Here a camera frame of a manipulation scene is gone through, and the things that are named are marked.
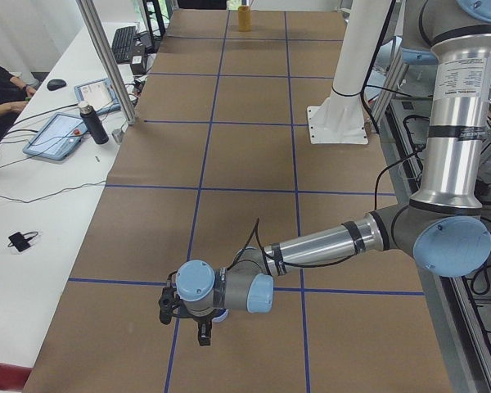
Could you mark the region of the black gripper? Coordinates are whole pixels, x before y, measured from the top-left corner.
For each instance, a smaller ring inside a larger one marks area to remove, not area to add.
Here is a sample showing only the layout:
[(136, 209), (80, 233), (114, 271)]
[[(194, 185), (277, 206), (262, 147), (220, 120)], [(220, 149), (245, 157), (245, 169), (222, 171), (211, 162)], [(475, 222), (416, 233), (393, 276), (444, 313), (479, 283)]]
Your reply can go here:
[(221, 321), (221, 309), (209, 308), (200, 312), (189, 310), (184, 304), (176, 307), (175, 314), (178, 318), (189, 318), (197, 322), (197, 339), (200, 346), (211, 345), (211, 324)]

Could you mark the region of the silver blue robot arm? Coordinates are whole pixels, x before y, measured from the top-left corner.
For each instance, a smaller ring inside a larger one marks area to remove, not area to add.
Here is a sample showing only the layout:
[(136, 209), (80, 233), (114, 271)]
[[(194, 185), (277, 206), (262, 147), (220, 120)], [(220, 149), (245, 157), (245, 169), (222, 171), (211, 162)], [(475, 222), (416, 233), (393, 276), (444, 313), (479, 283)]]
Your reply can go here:
[(437, 65), (419, 189), (403, 205), (268, 246), (243, 246), (214, 269), (190, 260), (166, 281), (159, 318), (189, 318), (198, 341), (210, 343), (212, 322), (230, 309), (267, 313), (273, 280), (296, 269), (340, 264), (370, 250), (398, 249), (440, 277), (465, 276), (489, 257), (491, 235), (475, 197), (487, 136), (491, 89), (491, 1), (409, 1), (403, 50)]

